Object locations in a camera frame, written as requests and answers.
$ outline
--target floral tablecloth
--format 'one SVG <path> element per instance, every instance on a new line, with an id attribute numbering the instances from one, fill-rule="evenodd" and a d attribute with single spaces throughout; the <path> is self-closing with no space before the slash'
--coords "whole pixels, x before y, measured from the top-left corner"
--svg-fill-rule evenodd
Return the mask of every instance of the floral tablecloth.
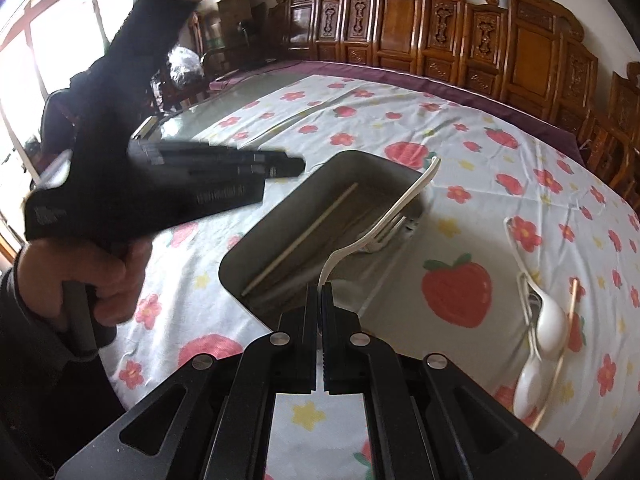
<path id="1" fill-rule="evenodd" d="M 437 153 L 442 166 L 428 189 L 428 240 L 413 244 L 396 272 L 409 306 L 400 315 L 379 309 L 372 322 L 389 328 L 376 334 L 388 336 L 397 351 L 447 354 L 510 407 L 528 355 L 517 269 L 502 227 L 513 216 L 527 267 L 565 311 L 572 277 L 582 285 L 559 387 L 538 433 L 584 478 L 607 465 L 640 411 L 640 226 L 599 179 L 484 112 L 350 78 L 304 78 L 198 137 L 301 153 L 306 172 L 268 182 L 260 205 L 156 237 L 134 319 L 101 353 L 124 405 L 193 355 L 222 358 L 267 333 L 221 286 L 218 266 L 308 174 L 341 150 L 417 170 Z M 394 339 L 408 330 L 408 320 L 430 328 L 404 343 Z M 278 396 L 267 473 L 273 480 L 370 478 L 362 398 L 333 397 L 322 388 L 311 396 Z"/>

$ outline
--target pink flower print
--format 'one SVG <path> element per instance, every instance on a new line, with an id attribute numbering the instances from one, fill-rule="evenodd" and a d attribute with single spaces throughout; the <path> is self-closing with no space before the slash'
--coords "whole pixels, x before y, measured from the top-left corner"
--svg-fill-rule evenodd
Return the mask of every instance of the pink flower print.
<path id="1" fill-rule="evenodd" d="M 120 370 L 118 378 L 127 385 L 129 390 L 145 382 L 142 376 L 142 365 L 132 360 L 128 360 L 124 370 Z"/>
<path id="2" fill-rule="evenodd" d="M 138 301 L 136 322 L 144 323 L 147 330 L 151 330 L 156 323 L 156 317 L 162 312 L 162 305 L 158 303 L 158 295 L 151 294 Z"/>
<path id="3" fill-rule="evenodd" d="M 340 133 L 331 136 L 330 142 L 334 146 L 351 146 L 353 144 L 353 139 L 355 139 L 355 137 L 352 135 Z"/>

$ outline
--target sleeve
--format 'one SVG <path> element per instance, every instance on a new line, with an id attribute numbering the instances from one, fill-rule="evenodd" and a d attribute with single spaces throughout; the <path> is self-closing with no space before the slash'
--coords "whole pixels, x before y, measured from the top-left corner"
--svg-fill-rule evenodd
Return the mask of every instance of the sleeve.
<path id="1" fill-rule="evenodd" d="M 72 351 L 66 336 L 55 332 L 47 321 L 25 306 L 15 273 L 20 254 L 0 282 L 0 338 L 31 361 L 60 371 L 69 361 L 91 361 L 97 353 L 79 356 Z"/>

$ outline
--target red object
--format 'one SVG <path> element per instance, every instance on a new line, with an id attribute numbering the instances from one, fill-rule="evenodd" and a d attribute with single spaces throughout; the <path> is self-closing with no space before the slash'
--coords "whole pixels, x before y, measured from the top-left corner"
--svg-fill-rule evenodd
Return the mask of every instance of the red object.
<path id="1" fill-rule="evenodd" d="M 471 198 L 471 193 L 462 186 L 449 186 L 447 198 L 455 200 L 459 204 L 463 204 Z"/>
<path id="2" fill-rule="evenodd" d="M 298 130 L 300 134 L 312 134 L 316 131 L 318 131 L 318 127 L 313 126 L 312 124 L 306 124 L 305 126 L 300 126 L 300 129 Z"/>
<path id="3" fill-rule="evenodd" d="M 558 441 L 556 442 L 556 445 L 554 446 L 554 449 L 555 449 L 559 454 L 564 453 L 564 440 L 562 440 L 561 438 L 559 438 L 559 439 L 558 439 Z"/>
<path id="4" fill-rule="evenodd" d="M 558 165 L 558 168 L 563 170 L 565 173 L 570 175 L 574 174 L 574 170 L 572 170 L 571 166 L 569 166 L 564 160 L 557 160 L 556 164 Z"/>
<path id="5" fill-rule="evenodd" d="M 616 439 L 613 441 L 613 444 L 611 445 L 611 454 L 612 455 L 614 455 L 616 453 L 616 451 L 620 447 L 620 444 L 622 444 L 622 433 L 618 434 Z"/>
<path id="6" fill-rule="evenodd" d="M 533 170 L 536 177 L 538 178 L 538 182 L 545 187 L 548 187 L 552 193 L 558 194 L 562 191 L 562 185 L 554 179 L 554 176 L 551 172 L 547 170 Z"/>
<path id="7" fill-rule="evenodd" d="M 634 304 L 634 308 L 640 308 L 640 295 L 633 285 L 631 286 L 631 302 Z"/>
<path id="8" fill-rule="evenodd" d="M 607 392 L 613 390 L 613 383 L 616 379 L 616 364 L 611 361 L 611 356 L 605 354 L 602 359 L 602 366 L 598 370 L 597 381 L 600 385 L 600 396 L 604 397 Z"/>
<path id="9" fill-rule="evenodd" d="M 242 346 L 219 334 L 209 334 L 189 341 L 180 349 L 178 367 L 198 354 L 211 354 L 216 359 L 224 359 L 242 353 Z"/>
<path id="10" fill-rule="evenodd" d="M 340 133 L 331 136 L 331 139 L 329 139 L 329 141 L 334 146 L 351 146 L 353 144 L 353 139 L 355 139 L 355 137 L 352 135 Z"/>
<path id="11" fill-rule="evenodd" d="M 585 456 L 580 459 L 578 465 L 575 467 L 582 478 L 587 478 L 587 475 L 591 471 L 591 467 L 593 466 L 593 460 L 596 458 L 596 452 L 590 451 Z"/>
<path id="12" fill-rule="evenodd" d="M 584 337 L 584 318 L 574 314 L 571 323 L 571 332 L 569 332 L 569 350 L 578 353 L 585 345 Z"/>
<path id="13" fill-rule="evenodd" d="M 615 231 L 609 230 L 609 240 L 613 242 L 613 246 L 616 248 L 616 252 L 622 252 L 622 243 L 620 242 L 620 237 Z"/>
<path id="14" fill-rule="evenodd" d="M 334 114 L 336 117 L 351 117 L 356 114 L 356 109 L 349 106 L 338 106 L 334 108 Z"/>
<path id="15" fill-rule="evenodd" d="M 142 376 L 142 365 L 131 360 L 127 361 L 124 370 L 120 370 L 118 378 L 127 385 L 129 390 L 133 390 L 145 382 L 145 378 Z"/>
<path id="16" fill-rule="evenodd" d="M 480 144 L 476 142 L 473 142 L 472 140 L 467 140 L 466 142 L 463 142 L 462 145 L 470 152 L 479 152 L 480 150 L 482 150 L 482 146 L 480 146 Z"/>
<path id="17" fill-rule="evenodd" d="M 617 270 L 611 271 L 611 277 L 613 278 L 613 284 L 620 288 L 622 286 L 622 278 L 620 277 L 620 273 Z"/>
<path id="18" fill-rule="evenodd" d="M 495 176 L 495 181 L 506 189 L 511 195 L 523 195 L 524 188 L 517 178 L 505 173 L 499 173 Z"/>
<path id="19" fill-rule="evenodd" d="M 174 235 L 171 237 L 169 245 L 171 247 L 180 247 L 183 241 L 185 241 L 191 233 L 197 231 L 197 222 L 188 222 L 187 224 L 178 225 L 172 229 Z"/>
<path id="20" fill-rule="evenodd" d="M 562 238 L 569 240 L 570 242 L 575 240 L 575 234 L 568 225 L 558 224 L 558 227 L 562 231 Z"/>
<path id="21" fill-rule="evenodd" d="M 422 294 L 440 319 L 457 326 L 475 328 L 491 307 L 492 282 L 486 269 L 462 254 L 452 266 L 428 260 Z"/>
<path id="22" fill-rule="evenodd" d="M 507 148 L 511 148 L 512 150 L 515 150 L 519 146 L 516 138 L 511 134 L 508 134 L 507 132 L 504 132 L 502 130 L 494 130 L 492 128 L 485 128 L 484 130 L 487 134 L 487 137 L 489 137 L 491 140 L 494 140 L 498 144 L 501 144 L 502 146 L 506 146 Z"/>
<path id="23" fill-rule="evenodd" d="M 536 234 L 536 229 L 533 222 L 528 222 L 519 216 L 513 218 L 511 228 L 513 239 L 520 242 L 527 253 L 532 253 L 536 247 L 542 244 L 542 238 Z"/>
<path id="24" fill-rule="evenodd" d="M 414 170 L 420 170 L 423 167 L 424 157 L 428 153 L 426 146 L 414 142 L 395 142 L 385 148 L 386 158 Z"/>
<path id="25" fill-rule="evenodd" d="M 591 186 L 591 194 L 598 201 L 598 203 L 604 204 L 606 202 L 606 200 L 604 200 L 604 195 L 601 192 L 599 192 L 595 188 L 595 186 Z"/>
<path id="26" fill-rule="evenodd" d="M 425 94 L 425 97 L 433 97 L 430 94 Z M 438 110 L 440 110 L 440 105 L 437 103 L 422 103 L 420 105 L 420 108 L 423 108 L 425 110 L 427 110 L 428 112 L 437 112 Z"/>
<path id="27" fill-rule="evenodd" d="M 162 305 L 158 303 L 158 295 L 151 294 L 146 298 L 138 301 L 138 309 L 136 310 L 136 322 L 144 323 L 147 330 L 151 330 L 155 323 L 156 317 L 162 312 Z"/>

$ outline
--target chair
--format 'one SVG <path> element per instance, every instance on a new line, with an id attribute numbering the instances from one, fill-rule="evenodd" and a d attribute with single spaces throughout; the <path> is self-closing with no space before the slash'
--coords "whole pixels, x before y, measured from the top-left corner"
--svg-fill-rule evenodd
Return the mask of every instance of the chair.
<path id="1" fill-rule="evenodd" d="M 636 158 L 627 135 L 591 107 L 578 134 L 578 145 L 591 173 L 618 193 L 631 195 L 635 188 Z"/>

